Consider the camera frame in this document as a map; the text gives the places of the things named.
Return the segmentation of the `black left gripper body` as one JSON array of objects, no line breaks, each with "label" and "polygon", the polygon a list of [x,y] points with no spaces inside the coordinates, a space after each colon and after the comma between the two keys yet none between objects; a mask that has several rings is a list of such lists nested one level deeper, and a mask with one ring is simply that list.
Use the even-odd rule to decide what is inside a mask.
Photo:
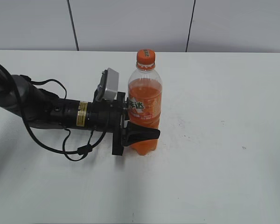
[{"label": "black left gripper body", "polygon": [[112,155],[117,156],[123,155],[125,121],[129,120],[125,95],[124,92],[118,92],[116,99],[112,102]]}]

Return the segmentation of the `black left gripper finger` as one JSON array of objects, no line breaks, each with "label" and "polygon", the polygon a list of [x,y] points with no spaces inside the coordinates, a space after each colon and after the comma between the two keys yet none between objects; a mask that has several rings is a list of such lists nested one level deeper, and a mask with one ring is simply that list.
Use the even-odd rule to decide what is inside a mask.
[{"label": "black left gripper finger", "polygon": [[158,139],[160,134],[161,132],[158,129],[128,122],[126,126],[126,147],[141,141]]}]

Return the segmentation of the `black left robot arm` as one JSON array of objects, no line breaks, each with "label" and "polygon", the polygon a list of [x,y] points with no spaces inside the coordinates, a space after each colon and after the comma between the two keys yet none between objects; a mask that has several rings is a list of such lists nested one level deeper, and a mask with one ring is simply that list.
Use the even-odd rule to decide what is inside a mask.
[{"label": "black left robot arm", "polygon": [[42,88],[25,75],[11,75],[0,65],[0,107],[21,117],[26,130],[71,129],[112,134],[112,154],[122,155],[124,147],[145,140],[156,140],[158,129],[130,122],[128,100],[118,91],[119,74],[113,69],[102,72],[92,102],[72,100]]}]

